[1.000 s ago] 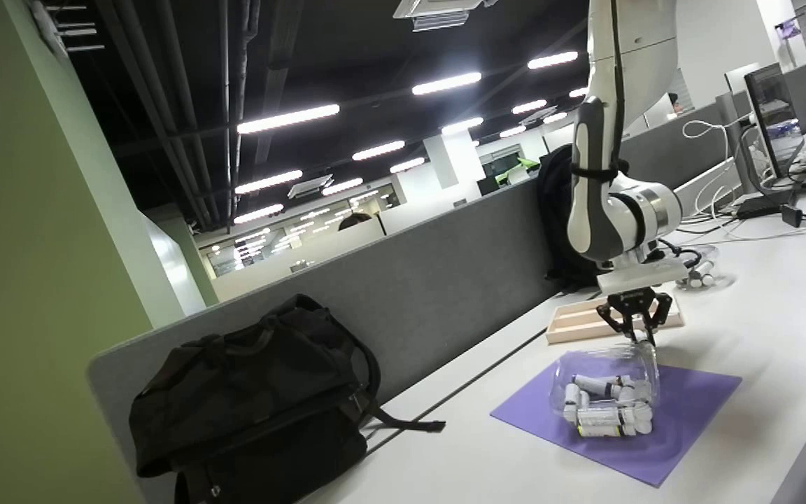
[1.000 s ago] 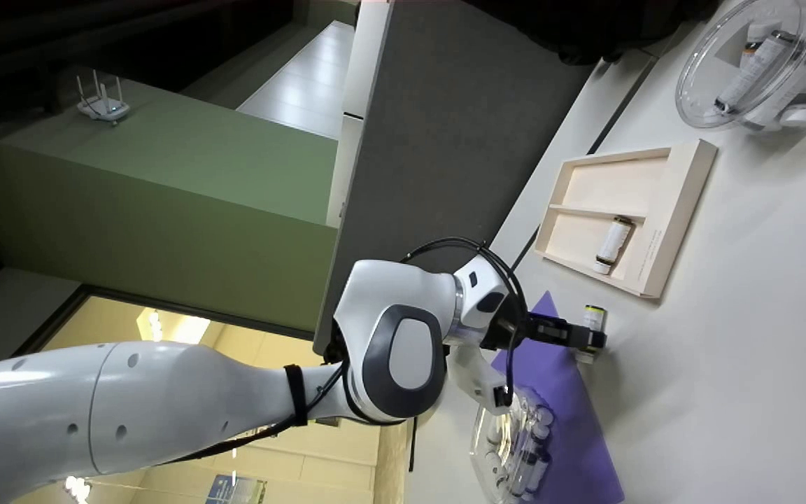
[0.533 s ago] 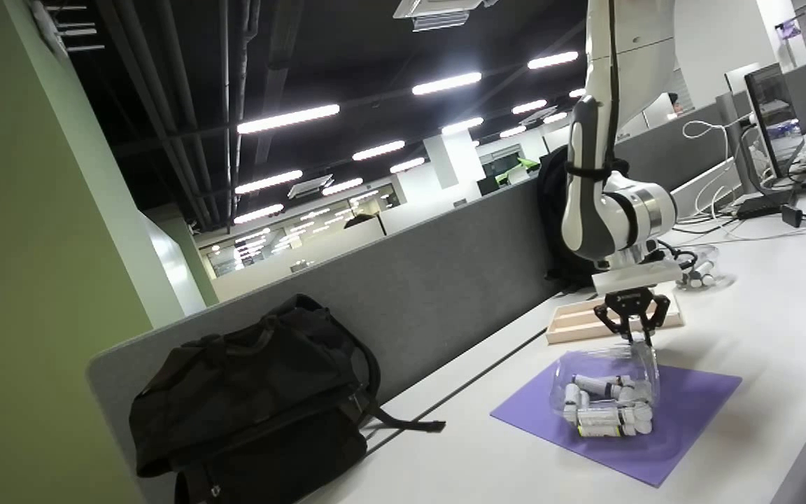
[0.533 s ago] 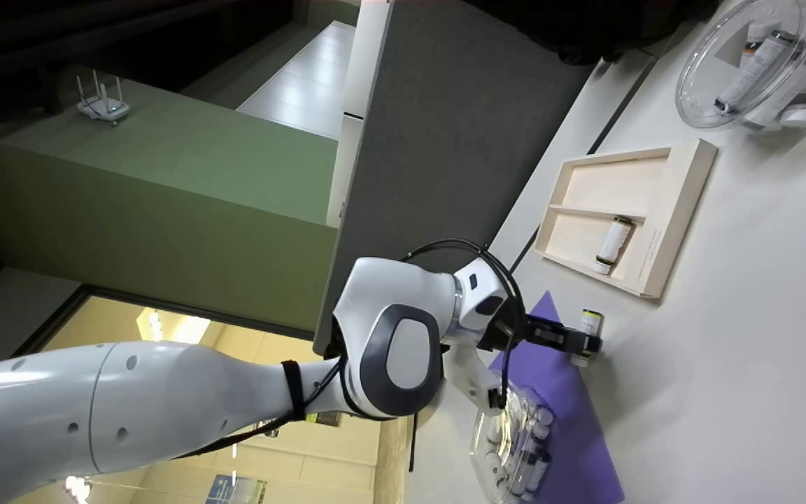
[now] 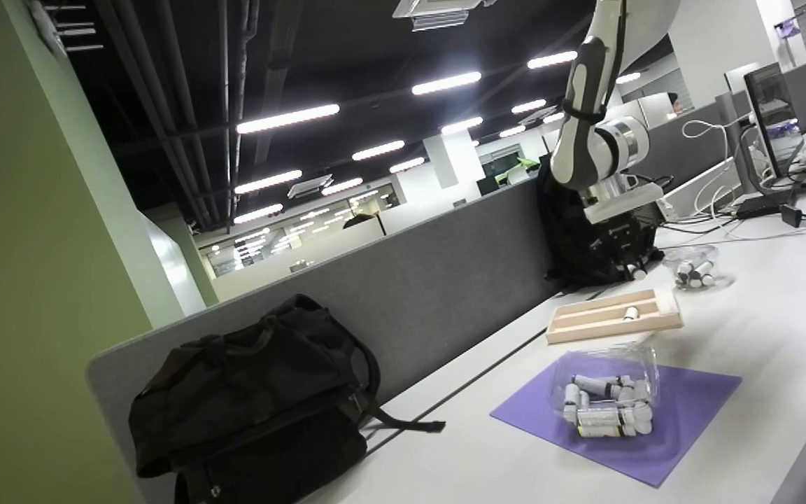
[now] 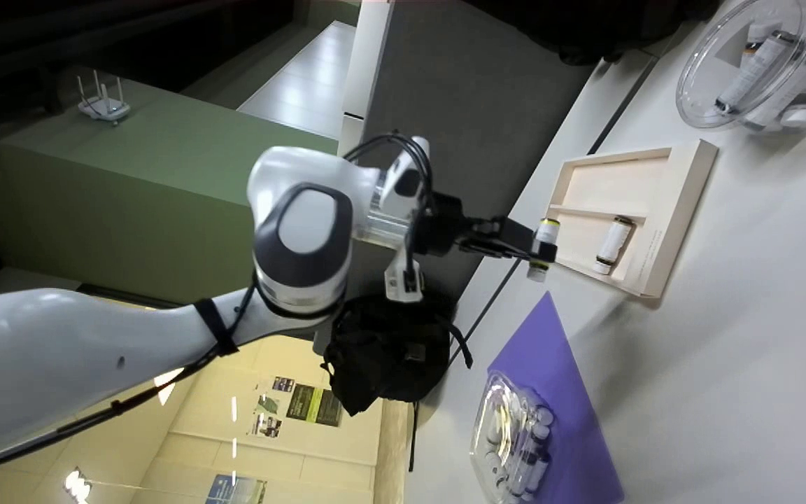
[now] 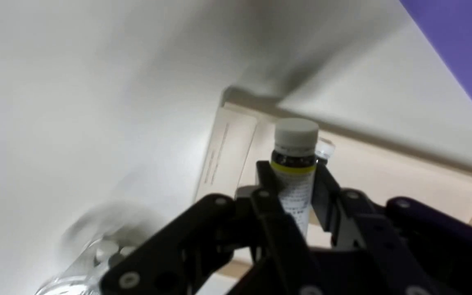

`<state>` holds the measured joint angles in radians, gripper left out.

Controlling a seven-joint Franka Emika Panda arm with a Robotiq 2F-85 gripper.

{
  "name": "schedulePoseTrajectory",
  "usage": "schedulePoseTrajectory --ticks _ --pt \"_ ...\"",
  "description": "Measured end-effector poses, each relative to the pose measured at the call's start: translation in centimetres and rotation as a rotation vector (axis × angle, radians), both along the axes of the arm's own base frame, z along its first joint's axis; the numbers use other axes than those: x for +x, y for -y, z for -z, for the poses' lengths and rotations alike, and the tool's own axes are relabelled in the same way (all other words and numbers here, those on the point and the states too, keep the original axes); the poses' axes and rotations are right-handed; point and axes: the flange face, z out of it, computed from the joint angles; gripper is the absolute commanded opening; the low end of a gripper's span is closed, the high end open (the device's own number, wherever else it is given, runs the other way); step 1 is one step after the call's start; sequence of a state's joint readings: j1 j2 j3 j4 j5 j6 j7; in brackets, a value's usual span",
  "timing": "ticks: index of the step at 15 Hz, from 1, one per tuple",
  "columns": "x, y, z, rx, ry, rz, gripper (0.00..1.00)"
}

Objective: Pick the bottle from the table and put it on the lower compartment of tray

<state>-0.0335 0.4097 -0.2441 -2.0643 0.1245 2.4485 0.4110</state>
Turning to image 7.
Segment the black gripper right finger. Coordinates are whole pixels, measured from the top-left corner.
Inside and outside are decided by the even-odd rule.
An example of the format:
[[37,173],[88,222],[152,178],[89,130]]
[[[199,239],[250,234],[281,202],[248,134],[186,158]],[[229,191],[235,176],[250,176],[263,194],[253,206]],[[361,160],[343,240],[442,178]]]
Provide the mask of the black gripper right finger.
[[329,295],[472,295],[472,225],[410,196],[388,202],[315,173],[314,209],[332,234],[317,260]]

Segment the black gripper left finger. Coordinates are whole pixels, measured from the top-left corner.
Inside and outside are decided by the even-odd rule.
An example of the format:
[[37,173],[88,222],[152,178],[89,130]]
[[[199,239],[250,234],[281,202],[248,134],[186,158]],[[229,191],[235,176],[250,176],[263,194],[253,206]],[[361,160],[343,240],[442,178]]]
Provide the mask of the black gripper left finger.
[[196,295],[235,250],[248,247],[255,265],[233,295],[301,295],[324,289],[319,266],[296,219],[279,201],[279,180],[268,160],[256,163],[258,186],[237,198],[211,193],[147,239],[102,278],[102,295]]

